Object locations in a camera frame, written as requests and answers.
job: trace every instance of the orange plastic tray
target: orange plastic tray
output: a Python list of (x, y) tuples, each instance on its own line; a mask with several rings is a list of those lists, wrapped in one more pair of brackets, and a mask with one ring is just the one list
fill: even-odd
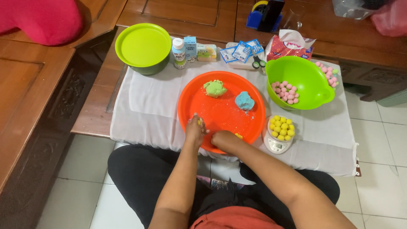
[[(203, 85), (216, 79), (222, 81), (228, 91), (215, 99), (206, 95)], [(255, 102), (253, 109), (247, 113), (234, 103), (242, 91), (247, 91)], [(178, 118), (184, 131), (194, 112), (203, 118), (206, 128), (210, 130), (203, 138), (201, 147), (219, 154), (225, 152), (210, 143), (212, 134), (219, 130), (230, 130), (252, 144), (261, 134), (266, 119), (263, 99), (257, 89), (245, 78), (225, 71), (204, 73), (185, 86), (178, 101)]]

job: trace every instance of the blue dough ball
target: blue dough ball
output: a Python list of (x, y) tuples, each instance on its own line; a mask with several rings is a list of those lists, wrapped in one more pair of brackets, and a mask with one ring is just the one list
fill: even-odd
[(251, 110), (254, 106), (254, 100), (250, 98), (247, 91), (243, 91), (238, 96), (236, 96), (234, 102), (242, 110)]

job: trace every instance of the scissors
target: scissors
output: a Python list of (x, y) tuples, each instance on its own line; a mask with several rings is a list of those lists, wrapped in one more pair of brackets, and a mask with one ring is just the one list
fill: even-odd
[(257, 56), (257, 54), (254, 52), (253, 48), (252, 48), (252, 54), (253, 54), (253, 63), (252, 63), (252, 67), (254, 69), (258, 69), (260, 67), (264, 68), (266, 66), (266, 61), (264, 60), (260, 60), (260, 58)]

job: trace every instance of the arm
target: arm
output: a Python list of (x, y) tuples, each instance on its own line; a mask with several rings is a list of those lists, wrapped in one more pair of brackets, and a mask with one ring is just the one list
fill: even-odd
[(198, 149), (209, 132), (198, 115), (186, 127), (184, 146), (177, 163), (158, 197), (149, 229), (186, 229), (194, 201)]
[(212, 144), (234, 154), (249, 166), (288, 207), (298, 229), (355, 229), (321, 190), (280, 160), (247, 144), (229, 131), (215, 133)]

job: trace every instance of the kitchen scale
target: kitchen scale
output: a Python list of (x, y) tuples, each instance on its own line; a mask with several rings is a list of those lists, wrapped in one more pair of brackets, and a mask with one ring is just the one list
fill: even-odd
[(274, 153), (274, 154), (282, 154), (285, 151), (287, 151), (291, 144), (293, 143), (293, 137), (289, 141), (280, 141), (277, 138), (273, 137), (271, 135), (271, 130), (269, 129), (270, 120), (274, 116), (268, 116), (265, 121), (265, 126), (263, 128), (263, 131), (261, 132), (261, 137), (263, 138), (263, 143), (267, 147), (267, 149)]

